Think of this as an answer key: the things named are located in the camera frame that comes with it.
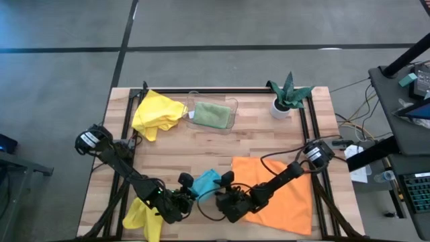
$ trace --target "concrete floor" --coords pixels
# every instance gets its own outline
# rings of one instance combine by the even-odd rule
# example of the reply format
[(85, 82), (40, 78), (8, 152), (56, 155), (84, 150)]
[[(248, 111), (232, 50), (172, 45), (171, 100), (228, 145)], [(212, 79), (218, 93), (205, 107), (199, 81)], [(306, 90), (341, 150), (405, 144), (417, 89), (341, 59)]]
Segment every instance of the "concrete floor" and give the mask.
[[(0, 48), (119, 47), (131, 2), (0, 1)], [(129, 46), (369, 44), (369, 49), (133, 52), (126, 55), (118, 86), (141, 86), (143, 80), (150, 86), (262, 86), (267, 80), (281, 83), (293, 71), (296, 85), (334, 89), (366, 78), (369, 68), (387, 65), (405, 51), (372, 44), (416, 42), (429, 24), (418, 0), (141, 0)], [(34, 177), (15, 241), (75, 236), (92, 160), (78, 155), (73, 142), (103, 119), (117, 57), (117, 52), (0, 54), (0, 133), (20, 142), (19, 156), (55, 167), (50, 178)], [(428, 58), (430, 52), (419, 59)], [(368, 84), (332, 93), (335, 111), (350, 115)], [(389, 131), (380, 107), (366, 128), (375, 135)], [(354, 138), (349, 130), (342, 133)], [(357, 199), (367, 235), (420, 241), (410, 219), (381, 215), (393, 209), (388, 192), (358, 193)]]

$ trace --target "cloth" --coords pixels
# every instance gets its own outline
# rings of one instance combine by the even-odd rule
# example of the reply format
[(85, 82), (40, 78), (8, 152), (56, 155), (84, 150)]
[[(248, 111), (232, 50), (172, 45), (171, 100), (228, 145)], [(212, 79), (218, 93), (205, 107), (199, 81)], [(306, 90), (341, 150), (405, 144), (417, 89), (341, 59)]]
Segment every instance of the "cloth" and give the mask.
[(191, 187), (192, 192), (198, 196), (208, 192), (205, 196), (200, 198), (200, 202), (206, 201), (215, 193), (215, 191), (209, 192), (210, 190), (220, 187), (218, 184), (214, 183), (214, 180), (216, 179), (221, 179), (220, 174), (218, 174), (214, 169), (210, 169), (209, 171), (203, 172), (201, 176), (194, 180), (193, 186)]
[(155, 141), (157, 130), (166, 131), (175, 126), (183, 111), (181, 102), (149, 90), (134, 114), (132, 127), (149, 141)]
[(148, 242), (158, 242), (163, 224), (163, 217), (155, 215), (158, 212), (156, 208), (150, 209), (139, 198), (135, 198), (126, 217), (122, 220), (122, 226), (126, 229), (143, 227), (143, 235)]
[[(283, 171), (287, 165), (270, 159), (264, 159), (266, 165), (276, 173)], [(232, 170), (234, 182), (254, 186), (268, 182), (273, 174), (261, 164), (260, 158), (233, 157)], [(312, 194), (310, 174), (293, 179), (278, 189), (269, 204), (253, 214), (248, 212), (245, 220), (276, 229), (311, 235), (312, 228)]]
[(230, 118), (230, 108), (206, 102), (197, 102), (194, 110), (194, 124), (212, 128), (226, 128)]

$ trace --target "clear plastic container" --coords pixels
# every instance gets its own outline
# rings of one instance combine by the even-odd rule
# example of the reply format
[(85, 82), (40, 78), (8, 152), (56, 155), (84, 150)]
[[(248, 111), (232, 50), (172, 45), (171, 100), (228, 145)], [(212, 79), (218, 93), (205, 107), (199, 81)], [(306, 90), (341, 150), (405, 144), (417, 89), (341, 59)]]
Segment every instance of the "clear plastic container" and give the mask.
[[(187, 96), (187, 102), (182, 111), (182, 118), (187, 122), (188, 128), (205, 130), (218, 134), (230, 134), (231, 129), (234, 126), (234, 119), (236, 118), (238, 105), (239, 103), (235, 98), (226, 99), (216, 95), (202, 95), (196, 91), (191, 91)], [(194, 116), (198, 116), (198, 112), (201, 112), (200, 110), (204, 109), (204, 107), (215, 107), (216, 110), (213, 112), (216, 112), (217, 110), (227, 110), (229, 115), (221, 117), (217, 125), (209, 122), (205, 125), (201, 122), (197, 122), (197, 119), (194, 119)], [(205, 112), (206, 114), (210, 113), (210, 108), (206, 109)]]
[(392, 171), (384, 171), (374, 176), (375, 182), (384, 183), (394, 180), (396, 177), (394, 176), (394, 172)]

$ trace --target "blue cloth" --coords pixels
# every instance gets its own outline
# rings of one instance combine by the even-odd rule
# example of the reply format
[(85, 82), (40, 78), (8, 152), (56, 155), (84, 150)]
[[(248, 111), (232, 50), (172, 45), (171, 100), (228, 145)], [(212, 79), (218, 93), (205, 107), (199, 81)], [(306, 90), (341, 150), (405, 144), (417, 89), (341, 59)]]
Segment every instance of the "blue cloth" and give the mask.
[[(191, 190), (198, 194), (198, 196), (203, 195), (205, 192), (208, 192), (212, 189), (219, 188), (220, 186), (218, 184), (214, 183), (214, 180), (221, 179), (220, 174), (216, 172), (213, 169), (210, 169), (209, 171), (203, 172), (199, 178), (194, 180), (193, 186), (191, 187)], [(212, 196), (215, 193), (215, 191), (207, 193), (205, 196), (200, 198), (200, 202), (204, 202), (210, 196)]]

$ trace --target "wooden table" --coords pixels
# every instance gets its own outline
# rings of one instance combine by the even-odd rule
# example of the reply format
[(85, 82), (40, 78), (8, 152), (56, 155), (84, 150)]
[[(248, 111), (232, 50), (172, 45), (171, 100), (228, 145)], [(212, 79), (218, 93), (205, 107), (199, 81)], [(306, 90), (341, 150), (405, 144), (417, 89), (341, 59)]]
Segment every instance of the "wooden table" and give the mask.
[[(120, 138), (126, 105), (130, 88), (114, 88), (107, 105), (104, 126)], [(165, 94), (171, 99), (185, 102), (186, 94)], [(176, 127), (165, 132), (160, 130), (157, 141), (143, 140), (136, 148), (134, 167), (149, 177), (158, 177), (165, 181), (168, 188), (178, 188), (177, 178), (181, 172), (192, 174), (195, 178), (205, 170), (215, 169), (219, 174), (230, 170), (233, 156), (260, 157), (267, 153), (285, 151), (303, 145), (303, 134), (299, 111), (292, 110), (285, 120), (271, 117), (269, 109), (274, 94), (244, 93), (216, 94), (219, 97), (236, 98), (239, 108), (236, 113), (235, 125), (228, 135), (213, 134), (201, 130), (188, 129), (185, 121), (180, 121)], [(320, 135), (338, 134), (337, 122), (329, 89), (316, 87), (312, 91)], [(310, 136), (313, 137), (309, 109), (305, 109)], [(275, 156), (286, 163), (291, 162), (296, 154)], [(89, 181), (87, 197), (82, 211), (77, 235), (84, 235), (100, 217), (109, 200), (114, 170), (104, 165), (94, 171)], [(335, 204), (359, 233), (364, 234), (357, 200), (348, 172), (348, 166), (343, 161), (333, 159), (329, 165), (329, 175)], [(128, 205), (136, 194), (130, 190)], [(209, 215), (221, 217), (215, 203), (206, 202), (202, 206)], [(333, 234), (330, 216), (325, 207), (325, 218), (329, 234)], [(118, 213), (114, 214), (112, 233), (116, 229)], [(143, 230), (124, 230), (123, 239), (143, 239)], [(161, 239), (172, 240), (262, 240), (262, 239), (318, 239), (320, 229), (315, 206), (312, 217), (312, 235), (305, 237), (245, 221), (229, 223), (226, 219), (213, 222), (203, 217), (196, 205), (189, 218), (180, 223), (163, 224)]]

